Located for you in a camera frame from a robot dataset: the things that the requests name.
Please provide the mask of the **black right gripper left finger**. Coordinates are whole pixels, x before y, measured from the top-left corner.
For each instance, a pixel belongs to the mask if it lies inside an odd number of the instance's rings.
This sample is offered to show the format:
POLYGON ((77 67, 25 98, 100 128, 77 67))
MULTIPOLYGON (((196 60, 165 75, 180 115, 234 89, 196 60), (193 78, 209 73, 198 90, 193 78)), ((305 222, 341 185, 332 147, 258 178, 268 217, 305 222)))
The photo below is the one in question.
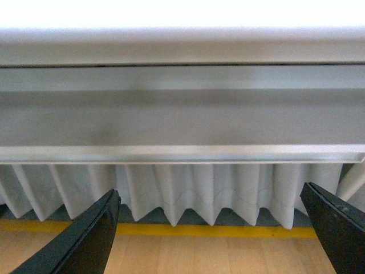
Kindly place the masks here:
POLYGON ((111 189, 12 273, 104 273, 119 211, 120 196, 111 189))

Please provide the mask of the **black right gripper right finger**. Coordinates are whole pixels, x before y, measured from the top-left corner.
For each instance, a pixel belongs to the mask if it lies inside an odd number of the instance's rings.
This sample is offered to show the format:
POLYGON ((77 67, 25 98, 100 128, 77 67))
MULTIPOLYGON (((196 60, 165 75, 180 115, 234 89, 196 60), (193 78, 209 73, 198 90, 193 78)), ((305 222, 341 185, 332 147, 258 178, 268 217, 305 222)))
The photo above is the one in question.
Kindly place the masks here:
POLYGON ((364 212, 314 183, 300 197, 336 273, 364 273, 364 212))

